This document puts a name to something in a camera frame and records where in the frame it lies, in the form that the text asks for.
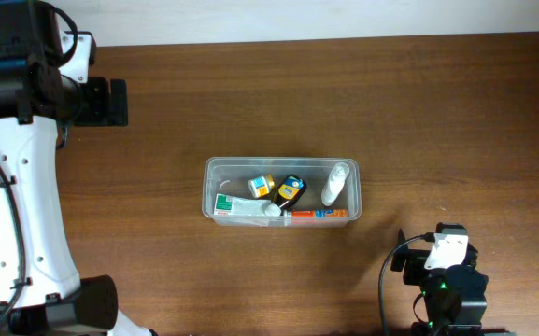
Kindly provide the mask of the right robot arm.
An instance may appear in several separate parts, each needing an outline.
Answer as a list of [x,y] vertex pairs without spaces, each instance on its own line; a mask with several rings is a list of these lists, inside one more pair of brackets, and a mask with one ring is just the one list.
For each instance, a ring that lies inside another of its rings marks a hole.
[[434,232],[407,238],[398,231],[388,257],[390,269],[406,286],[419,288],[427,317],[410,327],[412,335],[479,335],[487,310],[489,278],[476,269],[478,251],[461,224],[436,225]]

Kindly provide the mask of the dark bottle white cap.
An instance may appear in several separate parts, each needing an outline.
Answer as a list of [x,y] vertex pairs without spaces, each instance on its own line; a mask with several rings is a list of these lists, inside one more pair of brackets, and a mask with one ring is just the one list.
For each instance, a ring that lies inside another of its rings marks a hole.
[[298,175],[288,175],[277,187],[272,202],[264,208],[264,214],[269,217],[278,217],[293,207],[307,189],[307,183]]

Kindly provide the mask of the small gold-lid jar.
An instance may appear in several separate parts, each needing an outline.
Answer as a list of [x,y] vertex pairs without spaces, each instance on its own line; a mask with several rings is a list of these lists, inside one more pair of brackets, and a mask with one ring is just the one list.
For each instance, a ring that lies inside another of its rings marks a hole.
[[248,181],[248,188],[253,198],[267,196],[275,188],[275,180],[271,175],[260,175]]

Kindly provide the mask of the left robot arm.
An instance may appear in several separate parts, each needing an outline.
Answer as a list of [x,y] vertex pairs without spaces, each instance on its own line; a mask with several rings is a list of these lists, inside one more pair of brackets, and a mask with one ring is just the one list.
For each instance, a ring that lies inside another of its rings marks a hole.
[[127,87],[89,75],[96,44],[44,1],[0,1],[0,335],[145,335],[111,277],[71,257],[55,156],[71,127],[124,127]]

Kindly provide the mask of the white green medicine box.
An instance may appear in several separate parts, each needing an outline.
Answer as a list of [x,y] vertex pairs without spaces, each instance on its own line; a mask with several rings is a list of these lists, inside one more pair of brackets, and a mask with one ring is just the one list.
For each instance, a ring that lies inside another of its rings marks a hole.
[[218,193],[213,214],[217,216],[264,216],[271,202],[262,199],[246,199]]

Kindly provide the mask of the white spray bottle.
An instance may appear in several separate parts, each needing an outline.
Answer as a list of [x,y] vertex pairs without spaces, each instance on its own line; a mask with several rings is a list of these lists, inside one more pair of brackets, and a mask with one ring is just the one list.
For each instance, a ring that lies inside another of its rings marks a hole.
[[321,202],[324,206],[333,205],[343,190],[349,174],[350,168],[345,162],[338,162],[333,167],[321,192]]

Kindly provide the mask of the orange tablet tube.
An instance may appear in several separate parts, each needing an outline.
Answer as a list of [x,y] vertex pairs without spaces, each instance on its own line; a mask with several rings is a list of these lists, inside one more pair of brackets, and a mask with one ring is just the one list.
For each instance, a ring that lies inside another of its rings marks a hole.
[[284,217],[348,217],[346,209],[318,209],[285,211]]

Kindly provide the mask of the clear plastic container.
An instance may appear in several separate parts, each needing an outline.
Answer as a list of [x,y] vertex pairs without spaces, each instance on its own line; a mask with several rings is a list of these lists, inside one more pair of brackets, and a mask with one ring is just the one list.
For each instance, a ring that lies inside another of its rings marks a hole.
[[[338,162],[345,162],[350,174],[343,190],[332,206],[321,202],[321,192],[329,173]],[[213,214],[218,193],[235,197],[252,197],[248,181],[260,175],[271,175],[275,188],[267,196],[258,198],[272,202],[277,187],[288,175],[298,175],[307,183],[299,201],[285,211],[346,209],[348,217],[278,217],[217,216]],[[206,162],[203,185],[202,211],[206,217],[225,226],[257,227],[341,227],[356,220],[362,213],[362,192],[357,162],[343,158],[272,158],[272,157],[215,157]]]

